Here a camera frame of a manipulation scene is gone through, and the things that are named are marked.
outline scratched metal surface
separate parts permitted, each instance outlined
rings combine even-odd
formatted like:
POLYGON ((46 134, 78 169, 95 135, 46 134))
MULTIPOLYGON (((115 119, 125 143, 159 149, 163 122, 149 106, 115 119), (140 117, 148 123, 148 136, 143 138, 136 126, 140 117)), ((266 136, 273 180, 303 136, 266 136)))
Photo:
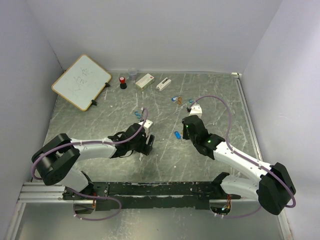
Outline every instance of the scratched metal surface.
MULTIPOLYGON (((234 202, 234 216, 258 203, 234 202)), ((95 212, 103 218, 110 212, 95 212)), ((16 240, 283 240, 277 216, 264 209, 241 219, 220 219, 208 210, 154 208, 122 210, 105 221, 73 217, 72 204, 27 203, 16 240)))
MULTIPOLYGON (((141 92, 133 82, 128 82, 127 89, 120 89, 118 78, 126 75, 112 73, 111 87, 98 96, 98 106, 86 112, 58 97, 45 142, 59 133, 76 139, 113 135, 138 122, 134 112, 144 106, 149 110, 148 118, 154 122, 151 132, 155 142, 149 156, 139 160, 140 155, 135 153, 127 158, 88 159, 76 163, 76 168, 85 171, 93 181, 212 181, 221 172, 237 174, 228 165, 200 155, 190 142, 178 140, 174 135, 174 131, 182 131, 181 121, 188 115, 188 100, 212 94, 223 98, 231 108, 230 142, 255 156, 236 81, 231 75, 151 74, 155 82, 141 92), (159 92, 156 86, 165 77, 172 83, 159 92), (182 105, 171 102, 171 98, 178 95, 182 97, 182 105)), ((223 104, 210 98, 202 99, 200 104, 209 132, 224 136, 228 115, 223 104)), ((250 213, 257 207, 257 203, 234 202, 231 214, 250 213)), ((89 217, 101 218, 111 212, 95 212, 89 217)), ((279 226, 278 218, 264 210, 243 219, 221 220, 210 211, 193 208, 124 209, 112 219, 87 222, 73 217, 71 204, 28 203, 16 239, 280 240, 283 236, 279 226)))
MULTIPOLYGON (((178 140, 174 132, 183 129, 182 119, 188 116, 189 99, 203 95, 216 95, 224 99, 232 112, 232 128, 229 140, 236 148, 255 156, 252 139, 245 119, 236 81, 230 74, 151 73, 155 82, 143 92, 127 81, 127 89, 120 89, 122 73, 111 73, 111 87, 97 97, 97 106, 80 111, 62 97, 58 97, 45 142, 59 133, 83 140, 101 139, 119 131, 125 131, 138 122, 135 111, 147 107, 148 119, 154 122, 153 150, 149 156, 134 153, 127 158, 96 158, 75 164, 85 171, 92 181, 211 181, 221 172, 237 174, 230 166, 200 155, 189 141, 178 140), (157 84, 168 77, 171 84, 163 91, 157 84), (182 104, 171 98, 182 97, 182 104)), ((202 120, 210 133, 225 136, 228 114, 222 103, 213 98, 199 101, 202 120)))

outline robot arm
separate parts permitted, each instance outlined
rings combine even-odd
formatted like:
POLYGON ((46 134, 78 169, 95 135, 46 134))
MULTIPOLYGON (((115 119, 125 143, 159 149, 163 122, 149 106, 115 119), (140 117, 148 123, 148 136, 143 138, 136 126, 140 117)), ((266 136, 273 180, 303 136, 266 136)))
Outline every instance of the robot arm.
POLYGON ((189 116, 182 120, 183 138, 190 139, 200 154, 226 163, 249 178, 244 179, 228 175, 220 184, 222 189, 227 194, 237 194, 258 200, 264 209, 274 215, 278 215, 290 201, 291 196, 273 176, 266 170, 261 169, 261 167, 263 166, 277 175, 295 194, 296 189, 286 167, 278 162, 275 165, 262 162, 233 146, 231 146, 232 150, 230 150, 223 137, 208 132, 200 119, 201 115, 201 107, 199 105, 192 106, 189 116), (257 163, 258 166, 234 154, 234 151, 249 158, 257 163))
POLYGON ((64 144, 66 146, 45 156, 36 166, 45 185, 62 184, 66 187, 83 191, 85 188, 92 188, 90 178, 83 172, 74 168, 74 164, 81 160, 94 158, 117 158, 122 157, 129 151, 136 151, 149 155, 152 150, 155 136, 149 134, 153 122, 146 120, 141 131, 130 141, 121 144, 103 144, 103 142, 120 142, 130 138, 142 125, 132 124, 125 132, 118 132, 113 136, 103 139, 90 140, 91 144, 72 145, 71 143, 82 143, 86 140, 69 138, 67 134, 61 133, 48 142, 32 157, 32 162, 42 154, 64 144))

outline small white object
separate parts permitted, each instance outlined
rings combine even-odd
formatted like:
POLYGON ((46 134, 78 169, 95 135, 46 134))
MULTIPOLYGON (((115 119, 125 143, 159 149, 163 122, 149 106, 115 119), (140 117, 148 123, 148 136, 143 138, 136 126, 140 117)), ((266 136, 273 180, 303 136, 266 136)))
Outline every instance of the small white object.
POLYGON ((145 121, 143 128, 144 128, 144 132, 145 132, 146 136, 149 136, 150 128, 152 127, 153 124, 154 123, 148 119, 145 121))
POLYGON ((163 79, 157 86, 156 89, 158 89, 160 92, 165 89, 169 84, 171 83, 171 79, 168 79, 167 77, 163 79))
POLYGON ((151 76, 149 73, 144 75, 139 81, 135 83, 135 85, 143 91, 148 87, 150 84, 152 84, 155 81, 155 78, 151 76))
POLYGON ((201 109, 200 105, 195 104, 191 107, 191 111, 189 113, 189 116, 192 116, 192 115, 197 115, 201 119, 202 109, 201 109))
POLYGON ((242 77, 242 73, 238 73, 238 72, 232 72, 231 75, 233 75, 235 79, 241 79, 242 77))
POLYGON ((81 111, 86 111, 110 79, 106 70, 83 54, 51 88, 81 111))

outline whiteboard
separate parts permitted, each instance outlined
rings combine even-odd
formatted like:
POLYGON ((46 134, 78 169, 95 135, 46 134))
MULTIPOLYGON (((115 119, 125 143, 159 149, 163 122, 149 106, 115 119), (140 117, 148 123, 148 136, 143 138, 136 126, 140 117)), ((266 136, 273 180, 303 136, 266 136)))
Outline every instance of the whiteboard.
POLYGON ((106 70, 83 54, 52 85, 52 90, 86 111, 110 79, 106 70))

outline white enclosure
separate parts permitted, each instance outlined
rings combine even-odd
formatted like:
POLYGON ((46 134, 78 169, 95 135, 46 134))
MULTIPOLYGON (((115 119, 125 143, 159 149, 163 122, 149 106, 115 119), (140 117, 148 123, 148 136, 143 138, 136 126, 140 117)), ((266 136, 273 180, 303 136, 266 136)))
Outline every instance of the white enclosure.
POLYGON ((63 69, 242 72, 281 0, 27 0, 63 69))
POLYGON ((320 235, 319 0, 2 0, 0 239, 30 156, 44 141, 52 84, 82 54, 107 71, 243 73, 266 162, 283 163, 295 239, 320 235))

